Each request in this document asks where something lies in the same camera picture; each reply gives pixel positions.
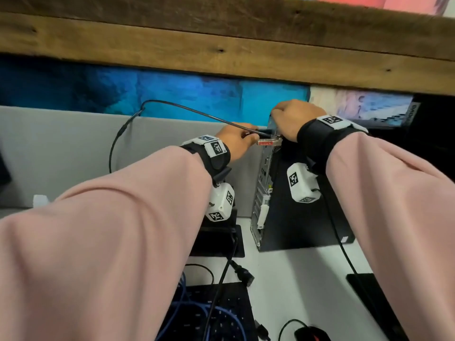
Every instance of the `wrist strap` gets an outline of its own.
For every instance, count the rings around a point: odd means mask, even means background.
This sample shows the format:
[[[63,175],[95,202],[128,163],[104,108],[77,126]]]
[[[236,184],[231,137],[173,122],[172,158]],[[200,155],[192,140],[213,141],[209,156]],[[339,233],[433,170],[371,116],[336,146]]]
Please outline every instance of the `wrist strap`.
[[[222,182],[231,171],[231,168],[228,167],[231,161],[231,152],[217,137],[211,135],[201,136],[185,141],[180,147],[190,153],[199,154],[205,169],[212,177],[214,187]]]
[[[312,171],[325,174],[327,159],[334,146],[349,134],[362,131],[364,127],[338,116],[321,116],[305,123],[297,133],[297,143],[304,149],[304,154],[316,164]]]

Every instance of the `hand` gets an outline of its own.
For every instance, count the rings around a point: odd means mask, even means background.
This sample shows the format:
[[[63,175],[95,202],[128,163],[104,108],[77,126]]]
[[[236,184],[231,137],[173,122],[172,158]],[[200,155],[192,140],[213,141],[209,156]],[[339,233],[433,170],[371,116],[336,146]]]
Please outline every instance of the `hand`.
[[[249,123],[236,124],[254,130],[258,129],[257,126],[251,125]],[[258,134],[250,134],[242,138],[242,136],[244,136],[246,133],[248,133],[247,130],[243,130],[234,126],[225,126],[216,135],[229,148],[229,151],[231,152],[230,162],[242,158],[248,148],[253,146],[259,140]]]
[[[297,133],[305,123],[327,113],[314,104],[293,99],[278,103],[271,115],[281,134],[289,141],[297,142]]]

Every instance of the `desk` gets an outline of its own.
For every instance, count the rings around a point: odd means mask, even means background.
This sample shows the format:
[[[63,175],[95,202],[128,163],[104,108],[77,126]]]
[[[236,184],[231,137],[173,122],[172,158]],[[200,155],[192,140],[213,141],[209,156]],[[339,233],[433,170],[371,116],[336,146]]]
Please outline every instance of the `desk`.
[[[272,341],[292,318],[320,327],[333,341],[388,341],[346,281],[352,271],[339,246],[259,253],[250,219],[238,218],[237,223],[242,226],[245,258],[235,261],[255,277],[248,289],[253,315]],[[371,272],[357,241],[344,247],[357,272]],[[206,265],[217,283],[226,258],[190,257],[188,263]],[[186,267],[185,274],[189,286],[210,284],[211,276],[201,268]],[[237,281],[230,267],[225,282]],[[298,328],[298,323],[290,324],[281,340],[295,341]]]

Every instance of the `wrist-mounted device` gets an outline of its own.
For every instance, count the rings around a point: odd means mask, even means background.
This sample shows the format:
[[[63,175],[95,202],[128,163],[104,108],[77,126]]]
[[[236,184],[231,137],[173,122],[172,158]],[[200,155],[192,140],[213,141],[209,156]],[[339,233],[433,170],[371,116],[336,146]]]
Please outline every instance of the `wrist-mounted device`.
[[[297,134],[297,143],[304,154],[316,164],[311,170],[318,174],[325,174],[327,159],[334,146],[349,134],[362,131],[364,128],[350,120],[332,115],[324,115],[305,123]]]
[[[229,183],[222,183],[231,168],[229,148],[217,137],[204,135],[185,141],[181,148],[190,153],[198,153],[204,163],[207,172],[212,177],[212,190],[206,217],[211,221],[223,221],[229,219],[234,204],[234,189]]]

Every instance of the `desktop computer case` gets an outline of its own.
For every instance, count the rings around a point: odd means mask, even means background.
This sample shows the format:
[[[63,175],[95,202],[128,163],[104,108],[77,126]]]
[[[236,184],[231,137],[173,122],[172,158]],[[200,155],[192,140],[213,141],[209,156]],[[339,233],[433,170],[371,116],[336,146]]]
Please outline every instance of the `desktop computer case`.
[[[273,120],[269,120],[268,127],[276,129]],[[259,251],[338,244],[322,200],[324,197],[308,204],[296,202],[291,197],[286,174],[288,167],[296,162],[311,164],[300,146],[284,139],[279,147],[265,146],[261,160],[251,217],[251,232]],[[344,244],[352,243],[354,234],[327,177],[320,175],[317,179],[340,239]],[[258,227],[263,204],[268,205],[269,210],[264,226]]]

